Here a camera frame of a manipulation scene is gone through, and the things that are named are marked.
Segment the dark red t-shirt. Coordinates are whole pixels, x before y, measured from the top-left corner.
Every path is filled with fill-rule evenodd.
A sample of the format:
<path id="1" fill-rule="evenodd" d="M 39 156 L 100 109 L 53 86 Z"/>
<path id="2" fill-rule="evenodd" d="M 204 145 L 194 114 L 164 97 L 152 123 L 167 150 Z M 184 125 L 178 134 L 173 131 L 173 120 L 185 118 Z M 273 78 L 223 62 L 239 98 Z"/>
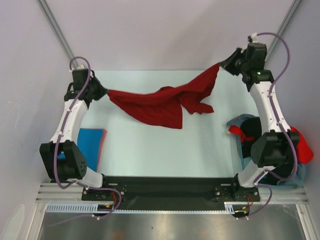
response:
<path id="1" fill-rule="evenodd" d="M 211 95 L 219 68 L 218 64 L 212 65 L 187 84 L 164 86 L 153 93 L 138 94 L 109 89 L 107 95 L 121 110 L 144 124 L 182 129 L 182 108 L 191 115 L 214 112 L 213 107 L 202 103 L 202 100 Z"/>

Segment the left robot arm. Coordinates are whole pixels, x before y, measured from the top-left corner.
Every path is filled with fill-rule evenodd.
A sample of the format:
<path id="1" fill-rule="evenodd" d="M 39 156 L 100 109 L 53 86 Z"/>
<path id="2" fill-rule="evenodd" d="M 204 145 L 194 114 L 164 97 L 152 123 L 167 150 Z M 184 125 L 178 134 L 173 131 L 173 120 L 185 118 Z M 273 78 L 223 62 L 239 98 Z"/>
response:
<path id="1" fill-rule="evenodd" d="M 98 101 L 107 93 L 93 70 L 72 71 L 73 81 L 64 95 L 64 110 L 52 138 L 42 143 L 39 153 L 48 177 L 60 183 L 62 189 L 72 184 L 93 188 L 100 200 L 110 196 L 111 188 L 103 183 L 103 175 L 91 169 L 78 147 L 78 135 L 84 116 L 92 101 Z"/>

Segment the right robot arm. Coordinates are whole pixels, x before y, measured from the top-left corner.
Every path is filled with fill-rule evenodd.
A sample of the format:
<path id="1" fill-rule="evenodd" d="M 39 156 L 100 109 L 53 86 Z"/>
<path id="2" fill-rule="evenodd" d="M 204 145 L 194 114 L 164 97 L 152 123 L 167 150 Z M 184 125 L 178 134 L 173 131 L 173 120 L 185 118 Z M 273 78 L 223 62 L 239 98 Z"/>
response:
<path id="1" fill-rule="evenodd" d="M 246 49 L 235 52 L 219 65 L 228 73 L 242 75 L 247 91 L 256 105 L 261 136 L 251 147 L 251 161 L 233 178 L 230 194 L 242 201 L 249 190 L 258 187 L 259 181 L 267 174 L 280 181 L 295 177 L 298 168 L 296 147 L 300 136 L 287 124 L 279 106 L 275 80 L 270 70 L 265 69 L 267 46 L 251 42 Z"/>

